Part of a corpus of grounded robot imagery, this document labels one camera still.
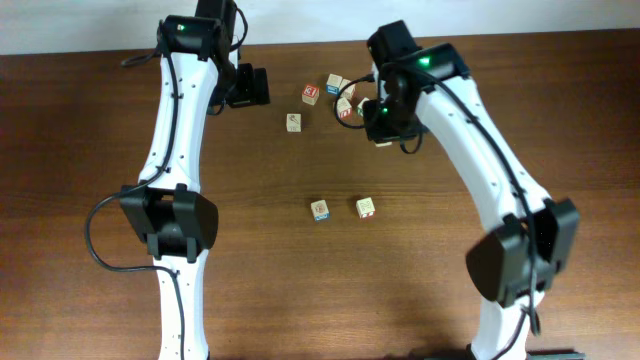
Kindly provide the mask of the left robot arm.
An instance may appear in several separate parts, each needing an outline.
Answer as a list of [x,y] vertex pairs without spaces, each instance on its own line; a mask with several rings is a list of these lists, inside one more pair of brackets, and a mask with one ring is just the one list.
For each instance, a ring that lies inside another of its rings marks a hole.
[[206,119],[227,107],[267,105],[267,72],[240,63],[246,20],[233,0],[200,1],[192,16],[157,29],[161,96],[151,148],[120,206],[153,259],[161,304],[162,359],[207,359],[203,281],[219,213],[204,197],[200,154]]

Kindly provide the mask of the wooden block blue D side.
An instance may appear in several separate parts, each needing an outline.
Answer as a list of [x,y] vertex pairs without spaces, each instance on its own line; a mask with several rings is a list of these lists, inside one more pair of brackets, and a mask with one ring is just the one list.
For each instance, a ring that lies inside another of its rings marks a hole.
[[325,200],[312,202],[310,208],[316,222],[327,220],[330,217],[330,211]]

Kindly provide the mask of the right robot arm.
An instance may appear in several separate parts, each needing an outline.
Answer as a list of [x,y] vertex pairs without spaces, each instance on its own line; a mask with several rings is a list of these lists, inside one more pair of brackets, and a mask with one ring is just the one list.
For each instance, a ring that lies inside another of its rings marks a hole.
[[419,46],[403,21],[368,39],[377,97],[364,127],[377,143],[433,135],[476,206],[484,237],[466,254],[482,297],[467,359],[580,359],[572,350],[530,353],[540,332],[537,307],[566,268],[580,221],[569,199],[554,201],[519,162],[492,121],[469,67],[449,43]]

